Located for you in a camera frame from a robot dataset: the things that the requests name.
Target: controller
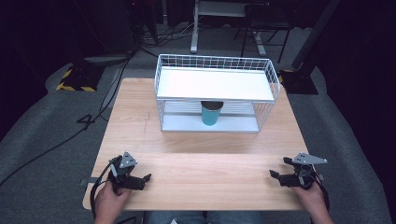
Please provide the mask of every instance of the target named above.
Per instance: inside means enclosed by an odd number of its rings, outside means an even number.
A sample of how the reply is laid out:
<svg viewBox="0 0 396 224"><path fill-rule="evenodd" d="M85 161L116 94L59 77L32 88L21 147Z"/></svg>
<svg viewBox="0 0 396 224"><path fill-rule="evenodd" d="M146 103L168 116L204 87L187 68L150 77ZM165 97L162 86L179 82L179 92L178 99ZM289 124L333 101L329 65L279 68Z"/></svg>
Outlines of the controller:
<svg viewBox="0 0 396 224"><path fill-rule="evenodd" d="M124 152L123 156L114 158L110 163L111 170L108 173L107 180L111 181L115 193L120 188L142 190L151 178L151 174L143 178L130 175L137 165L137 161L128 152Z"/></svg>
<svg viewBox="0 0 396 224"><path fill-rule="evenodd" d="M278 172L270 170L271 177L277 179L280 186L310 189L317 176L320 180L324 179L322 175L316 174L313 165L327 163L326 159L314 157L302 152L299 153L294 159L284 157L283 162L294 167L294 174L280 175Z"/></svg>

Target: gray carpet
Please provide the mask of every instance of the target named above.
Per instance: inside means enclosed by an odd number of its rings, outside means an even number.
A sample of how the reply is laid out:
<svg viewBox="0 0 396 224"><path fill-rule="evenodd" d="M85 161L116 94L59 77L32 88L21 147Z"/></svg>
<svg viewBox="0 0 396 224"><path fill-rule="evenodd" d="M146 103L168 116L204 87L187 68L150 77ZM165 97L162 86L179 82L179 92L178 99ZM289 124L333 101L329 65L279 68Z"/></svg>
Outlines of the gray carpet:
<svg viewBox="0 0 396 224"><path fill-rule="evenodd" d="M235 29L223 27L200 33L199 55L239 56L242 36L233 40ZM309 35L295 29L276 70L289 68ZM147 48L154 54L190 54L191 36L163 47ZM276 61L280 48L266 48L267 58ZM260 57L254 46L246 57ZM157 59L140 50L126 66L124 77L154 77ZM0 179L40 153L73 136L83 124L76 121L97 115L103 101L115 90L110 85L120 65L106 68L97 92L56 91L69 64L49 77L49 93L33 105L14 125L0 145ZM382 185L361 152L361 148L332 100L316 69L312 78L319 95L289 95L292 109L311 154L329 163L317 166L327 177L331 215L336 223L391 223ZM111 105L104 117L111 113ZM87 131L21 169L0 188L0 223L92 223L92 214L82 207L85 189L78 183L91 175L106 121L98 119ZM304 211L262 212L267 223L309 223ZM141 212L124 212L122 217Z"/></svg>

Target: white shelf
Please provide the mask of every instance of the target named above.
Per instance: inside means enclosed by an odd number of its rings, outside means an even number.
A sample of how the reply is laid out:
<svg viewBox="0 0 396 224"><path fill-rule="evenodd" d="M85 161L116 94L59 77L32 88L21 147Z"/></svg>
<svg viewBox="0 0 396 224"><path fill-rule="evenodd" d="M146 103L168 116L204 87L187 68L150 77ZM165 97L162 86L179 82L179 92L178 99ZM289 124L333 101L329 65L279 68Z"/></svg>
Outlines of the white shelf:
<svg viewBox="0 0 396 224"><path fill-rule="evenodd" d="M157 99L273 102L264 71L163 66Z"/></svg>

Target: black cable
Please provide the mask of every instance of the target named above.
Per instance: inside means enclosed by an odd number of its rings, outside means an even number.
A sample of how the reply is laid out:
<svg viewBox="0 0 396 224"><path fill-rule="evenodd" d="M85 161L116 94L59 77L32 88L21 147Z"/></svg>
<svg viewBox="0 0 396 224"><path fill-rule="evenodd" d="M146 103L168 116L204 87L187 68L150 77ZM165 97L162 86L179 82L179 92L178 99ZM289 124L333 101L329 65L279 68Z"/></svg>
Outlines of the black cable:
<svg viewBox="0 0 396 224"><path fill-rule="evenodd" d="M111 102L111 101L113 100L114 96L116 95L117 89L118 89L118 87L119 87L119 85L120 85L120 81L121 81L121 78L122 78L122 73L123 73L123 70L124 70L124 69L122 69L122 68L124 68L124 67L127 65L128 62L129 62L129 60L126 61L125 63L123 63L123 64L121 65L121 67L120 67L120 69L119 69L119 75L114 79L114 81L113 81L113 82L111 83L111 85L110 85L110 88L108 88L108 90L107 90L106 95L108 95L108 93L110 92L110 90L111 90L111 88L113 87L114 83L116 83L116 81L118 80L117 86L116 86L116 88L114 89L114 92L113 92L113 94L111 95L109 102ZM102 107L103 107L103 103L105 102L105 99L106 99L106 97L103 98L103 100L102 100L102 103L101 103L100 108L99 108L99 114L100 114L100 117L101 117L103 120L105 120L105 121L108 122L108 119L105 119L105 118L102 116L102 113L101 113L101 110L102 110Z"/></svg>
<svg viewBox="0 0 396 224"><path fill-rule="evenodd" d="M92 186L91 189L91 194L90 194L90 204L91 204L91 211L92 211L92 215L93 215L93 220L96 219L96 211L95 211L95 194L96 194L96 190L97 188L102 184L105 183L101 182L103 175L105 174L105 172L107 171L108 167L110 167L111 162L108 163L108 165L105 167L105 169L103 170L103 172L99 175L99 177L96 179L95 183Z"/></svg>
<svg viewBox="0 0 396 224"><path fill-rule="evenodd" d="M128 62L131 61L131 59L132 59L133 56L134 56L134 54L132 54L131 57L129 57L129 59L128 59L128 60L125 62L125 64L122 66L122 70L121 70L121 72L120 72L121 74L122 74L123 71L125 70L125 67L126 67L126 65L128 64ZM114 95L115 95L115 93L113 93L113 95L112 95L110 101L107 102L106 106L105 106L102 110L99 111L99 114L96 115L96 117L95 117L93 120L89 121L89 122L85 125L85 127L81 128L78 132L74 133L73 135L71 135L71 136L68 137L66 140L64 140L64 141L62 141L60 144L56 145L55 147L52 147L52 148L50 148L50 149L48 149L48 150L42 152L41 154L37 155L36 157L32 158L31 160L27 161L26 163L24 163L23 165L21 165L20 167L18 167L16 170L14 170L11 174L9 174L5 179L3 179L3 180L0 182L0 188L1 188L12 176L14 176L19 170L23 169L24 167L26 167L26 166L29 165L30 163L36 161L37 159L43 157L43 156L46 155L47 153L49 153L49 152L55 150L56 148L61 147L63 144L67 143L68 141L72 140L73 138L75 138L76 136L78 136L79 134L81 134L83 131L87 130L87 128L88 128L91 124L95 123L95 121L96 121L96 120L103 114L103 112L108 108L108 106L110 105L111 100L113 99Z"/></svg>

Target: chair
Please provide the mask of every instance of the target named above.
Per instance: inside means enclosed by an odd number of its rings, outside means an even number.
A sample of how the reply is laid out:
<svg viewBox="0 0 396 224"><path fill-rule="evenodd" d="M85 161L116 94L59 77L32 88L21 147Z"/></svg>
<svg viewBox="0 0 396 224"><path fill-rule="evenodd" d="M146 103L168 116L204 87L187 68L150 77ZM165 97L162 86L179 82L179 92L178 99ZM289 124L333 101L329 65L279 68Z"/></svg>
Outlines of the chair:
<svg viewBox="0 0 396 224"><path fill-rule="evenodd" d="M277 62L280 63L291 30L290 13L288 13L288 11L276 1L252 3L245 6L245 19L243 26L245 28L245 33L241 58L244 56L248 32L258 32L258 34L260 34L260 32L263 31L271 31L274 33L267 40L265 46L282 46L282 50L280 51L279 58L277 60ZM234 39L237 38L241 29L242 27L239 28ZM278 31L286 31L283 44L268 44Z"/></svg>

